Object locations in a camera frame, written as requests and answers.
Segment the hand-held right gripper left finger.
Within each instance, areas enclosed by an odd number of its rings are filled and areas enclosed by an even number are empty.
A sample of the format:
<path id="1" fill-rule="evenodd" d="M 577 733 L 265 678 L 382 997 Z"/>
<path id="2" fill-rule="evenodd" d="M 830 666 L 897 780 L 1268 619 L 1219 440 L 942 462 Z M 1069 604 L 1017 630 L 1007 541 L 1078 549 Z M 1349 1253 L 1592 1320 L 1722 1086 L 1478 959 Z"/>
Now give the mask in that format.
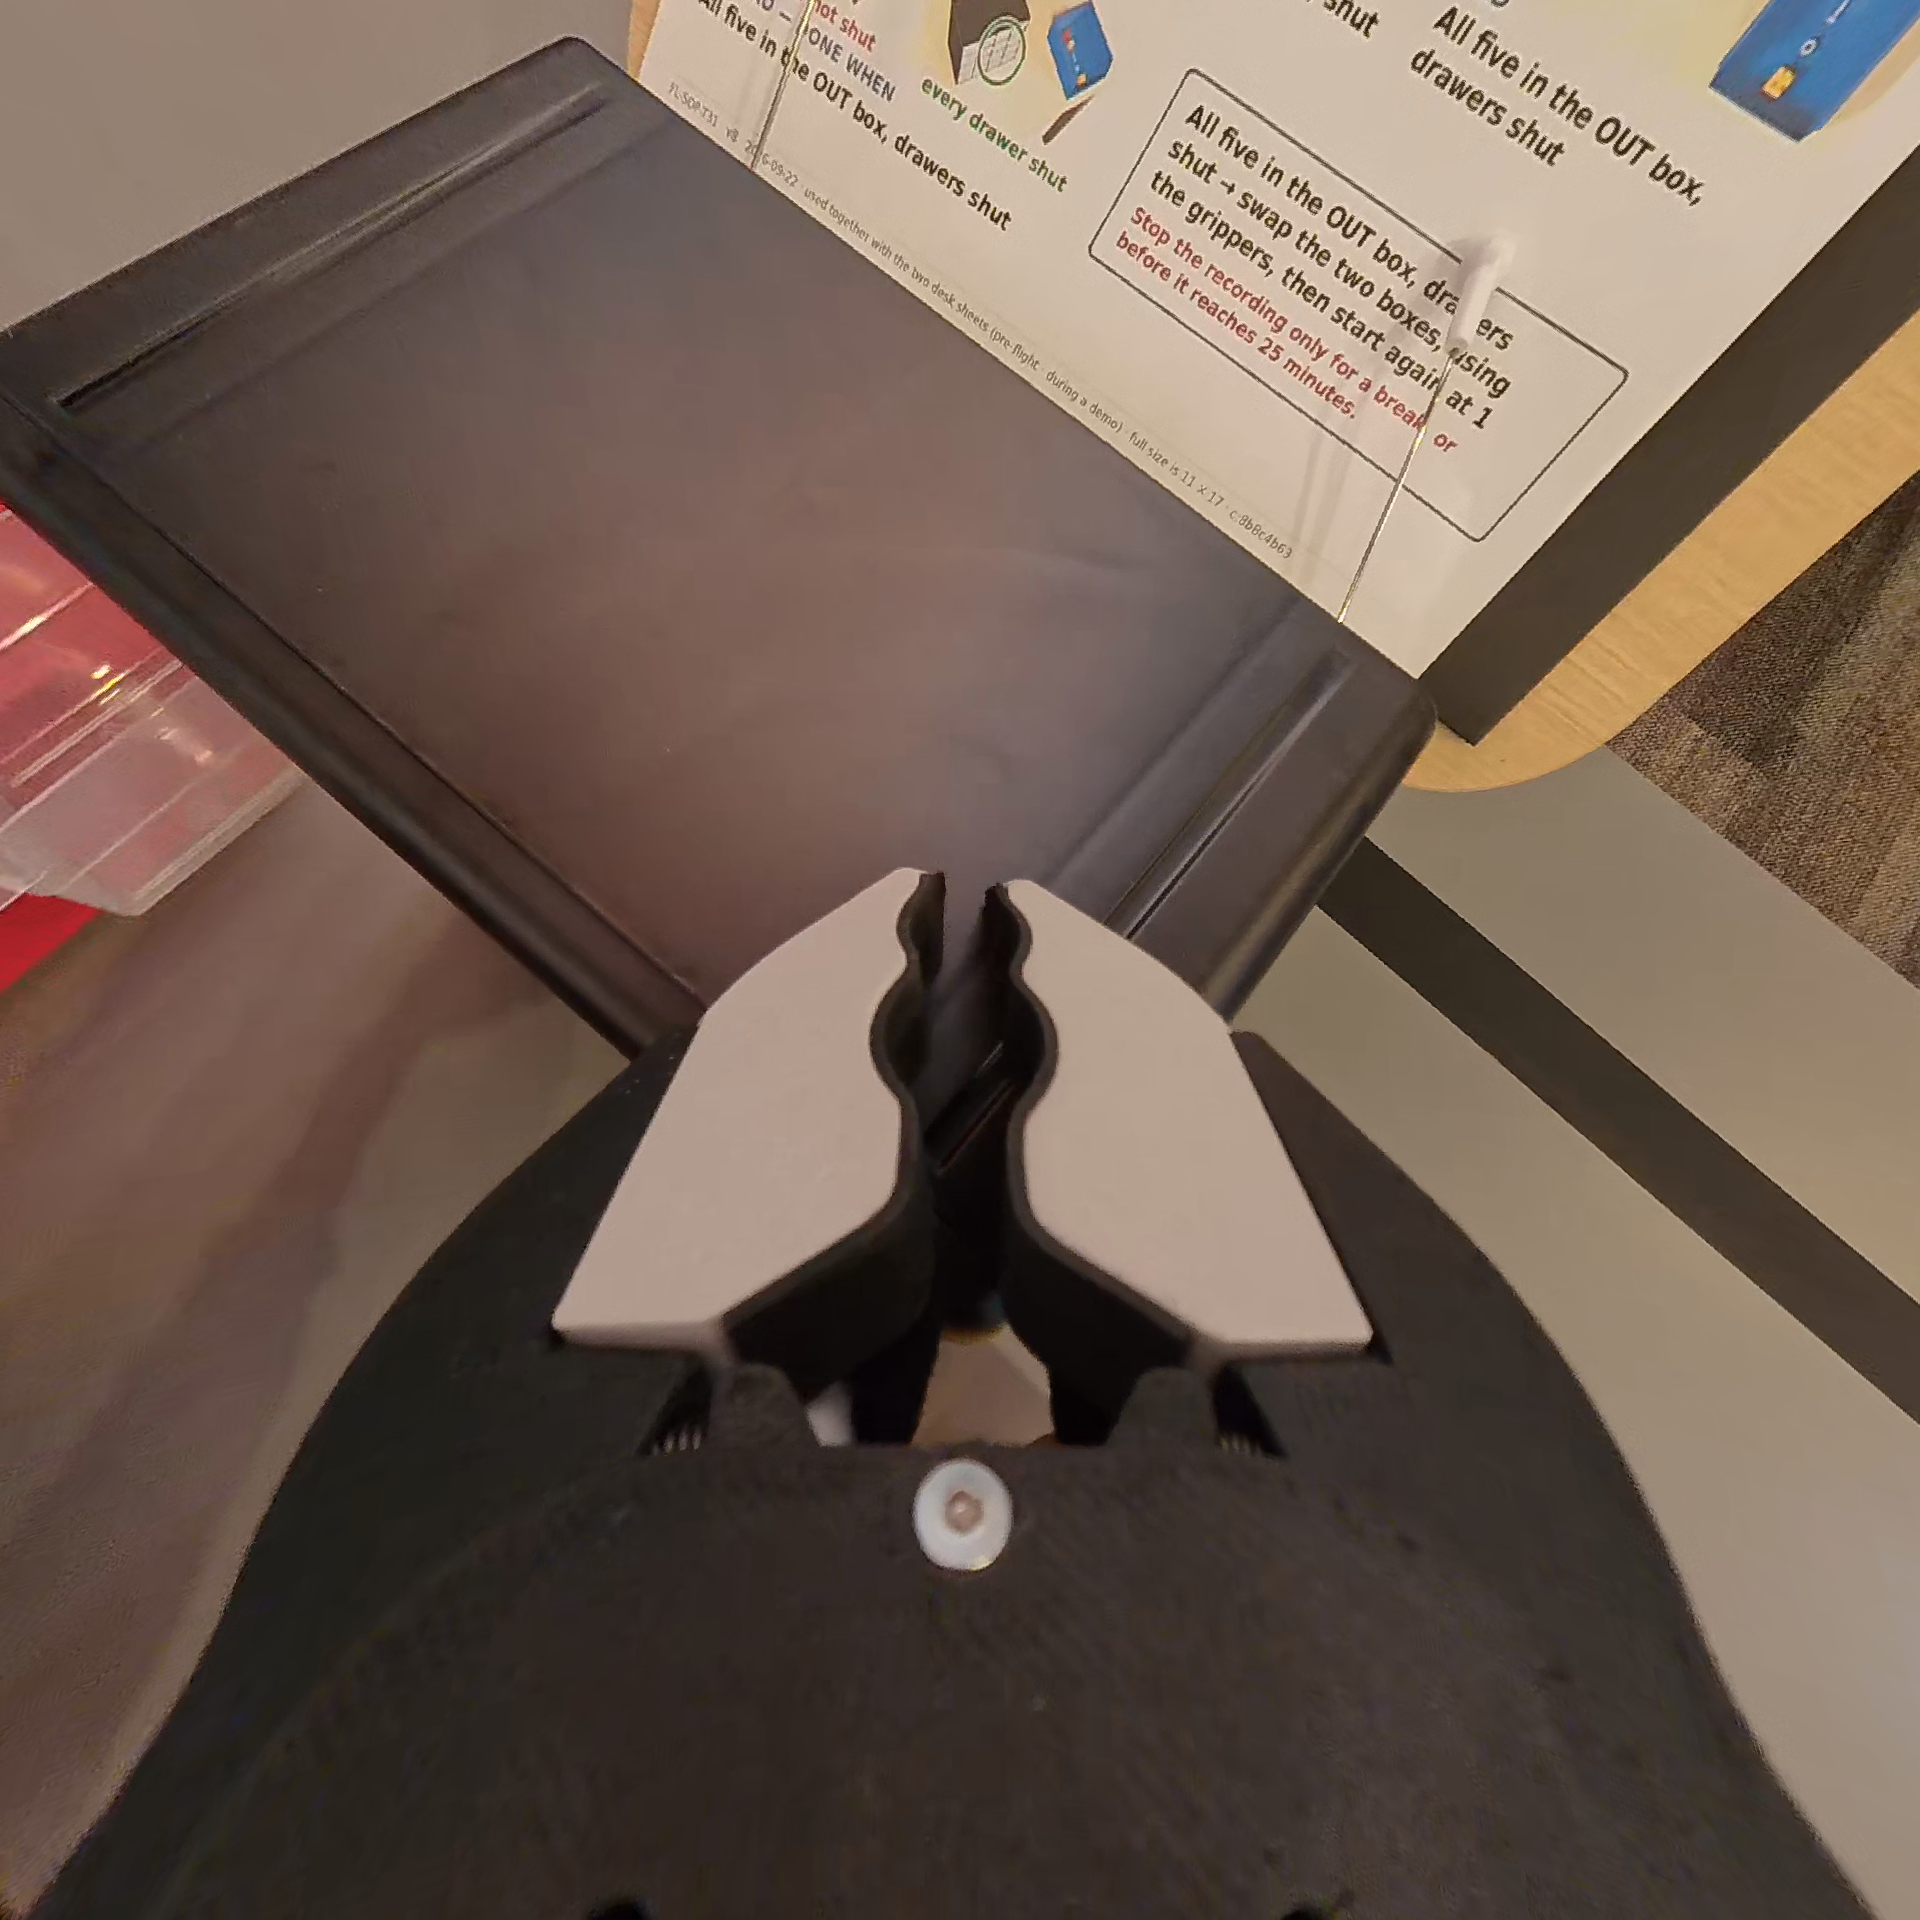
<path id="1" fill-rule="evenodd" d="M 702 1013 L 551 1328 L 575 1347 L 775 1367 L 909 1441 L 940 1345 L 917 1110 L 947 877 L 897 868 Z"/>

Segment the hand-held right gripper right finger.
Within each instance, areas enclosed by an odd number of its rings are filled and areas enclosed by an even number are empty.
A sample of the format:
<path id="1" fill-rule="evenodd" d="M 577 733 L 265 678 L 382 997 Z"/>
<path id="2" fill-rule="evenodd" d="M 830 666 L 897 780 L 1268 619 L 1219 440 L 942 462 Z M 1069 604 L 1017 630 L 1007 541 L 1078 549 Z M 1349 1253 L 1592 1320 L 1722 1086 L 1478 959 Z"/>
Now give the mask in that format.
<path id="1" fill-rule="evenodd" d="M 1375 1321 L 1237 1034 L 1169 964 L 1030 877 L 982 919 L 1022 1072 L 1004 1127 L 1000 1297 L 1104 1435 L 1151 1374 L 1349 1361 Z"/>

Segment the black drawer cabinet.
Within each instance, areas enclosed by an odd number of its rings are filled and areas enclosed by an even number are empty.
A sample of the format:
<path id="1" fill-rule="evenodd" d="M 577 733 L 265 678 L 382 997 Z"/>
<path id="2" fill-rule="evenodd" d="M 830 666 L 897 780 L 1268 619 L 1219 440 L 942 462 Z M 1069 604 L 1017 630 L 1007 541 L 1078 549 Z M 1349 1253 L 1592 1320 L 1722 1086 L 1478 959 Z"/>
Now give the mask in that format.
<path id="1" fill-rule="evenodd" d="M 4 331 L 4 499 L 613 1043 L 897 868 L 1232 1013 L 1426 692 L 586 41 Z"/>

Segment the red plastic bin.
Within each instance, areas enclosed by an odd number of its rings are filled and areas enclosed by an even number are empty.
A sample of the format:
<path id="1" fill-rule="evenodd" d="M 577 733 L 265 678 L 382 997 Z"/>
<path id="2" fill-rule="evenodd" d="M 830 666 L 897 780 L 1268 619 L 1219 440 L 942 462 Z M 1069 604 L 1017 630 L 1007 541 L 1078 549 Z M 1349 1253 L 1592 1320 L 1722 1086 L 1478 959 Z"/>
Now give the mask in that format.
<path id="1" fill-rule="evenodd" d="M 11 993 L 98 916 L 96 907 L 61 896 L 23 894 L 6 901 L 0 921 L 0 992 Z"/>

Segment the clear plastic drawer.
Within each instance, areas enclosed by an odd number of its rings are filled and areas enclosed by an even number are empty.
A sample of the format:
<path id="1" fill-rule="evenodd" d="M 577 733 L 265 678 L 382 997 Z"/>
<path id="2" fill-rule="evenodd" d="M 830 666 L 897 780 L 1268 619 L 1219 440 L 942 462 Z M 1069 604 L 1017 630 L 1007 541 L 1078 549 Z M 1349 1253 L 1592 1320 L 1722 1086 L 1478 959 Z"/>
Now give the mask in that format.
<path id="1" fill-rule="evenodd" d="M 3 903 L 137 917 L 302 773 L 132 613 L 3 509 Z"/>

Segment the light wooden side table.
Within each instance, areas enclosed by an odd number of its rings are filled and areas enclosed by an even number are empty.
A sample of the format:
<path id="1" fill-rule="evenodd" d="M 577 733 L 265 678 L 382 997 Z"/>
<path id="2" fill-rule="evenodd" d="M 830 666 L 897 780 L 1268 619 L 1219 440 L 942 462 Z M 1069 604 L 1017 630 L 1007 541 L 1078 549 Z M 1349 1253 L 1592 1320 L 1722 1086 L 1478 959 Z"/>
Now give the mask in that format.
<path id="1" fill-rule="evenodd" d="M 1783 485 L 1752 476 L 1484 740 L 1438 729 L 1404 785 L 1483 793 L 1608 745 L 1902 485 L 1877 471 Z"/>

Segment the white-tipped metal pin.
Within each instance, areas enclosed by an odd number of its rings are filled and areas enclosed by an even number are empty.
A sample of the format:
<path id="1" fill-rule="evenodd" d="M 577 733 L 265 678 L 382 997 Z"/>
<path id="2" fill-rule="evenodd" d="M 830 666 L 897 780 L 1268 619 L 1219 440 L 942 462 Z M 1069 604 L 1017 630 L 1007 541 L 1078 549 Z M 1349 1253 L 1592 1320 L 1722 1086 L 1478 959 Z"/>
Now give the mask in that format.
<path id="1" fill-rule="evenodd" d="M 1412 428 L 1412 438 L 1407 443 L 1401 466 L 1395 473 L 1393 485 L 1387 498 L 1381 504 L 1381 511 L 1375 517 L 1375 523 L 1364 539 L 1364 546 L 1359 553 L 1355 573 L 1345 588 L 1345 593 L 1337 608 L 1337 618 L 1343 626 L 1350 621 L 1350 611 L 1355 609 L 1360 588 L 1367 580 L 1370 563 L 1376 558 L 1381 539 L 1387 532 L 1388 520 L 1395 513 L 1404 490 L 1408 485 L 1412 467 L 1418 459 L 1422 445 L 1428 441 L 1428 428 L 1443 408 L 1458 360 L 1465 352 L 1475 347 L 1478 325 L 1486 318 L 1486 309 L 1498 292 L 1503 280 L 1506 277 L 1512 259 L 1519 250 L 1519 239 L 1512 232 L 1497 230 L 1483 235 L 1473 250 L 1462 258 L 1458 285 L 1454 289 L 1452 318 L 1448 331 L 1444 336 L 1441 370 L 1432 396 L 1422 406 L 1422 411 Z"/>

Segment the black backing board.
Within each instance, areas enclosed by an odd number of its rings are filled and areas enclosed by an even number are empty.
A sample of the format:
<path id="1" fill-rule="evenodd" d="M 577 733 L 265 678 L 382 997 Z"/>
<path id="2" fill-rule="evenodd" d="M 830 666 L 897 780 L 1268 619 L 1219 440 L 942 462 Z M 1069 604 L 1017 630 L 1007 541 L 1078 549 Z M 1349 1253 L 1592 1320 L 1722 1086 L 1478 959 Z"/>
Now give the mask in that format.
<path id="1" fill-rule="evenodd" d="M 1909 156 L 1422 672 L 1438 719 L 1483 742 L 1917 308 Z"/>

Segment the white instruction sheet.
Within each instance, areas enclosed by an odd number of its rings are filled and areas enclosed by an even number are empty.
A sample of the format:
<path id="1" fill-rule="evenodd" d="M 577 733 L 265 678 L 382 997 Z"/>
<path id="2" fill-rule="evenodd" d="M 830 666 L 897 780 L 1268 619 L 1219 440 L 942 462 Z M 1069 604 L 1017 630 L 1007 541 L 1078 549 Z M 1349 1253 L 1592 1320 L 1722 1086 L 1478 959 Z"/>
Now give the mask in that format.
<path id="1" fill-rule="evenodd" d="M 1917 151 L 1917 4 L 668 2 L 632 76 L 1425 669 Z"/>

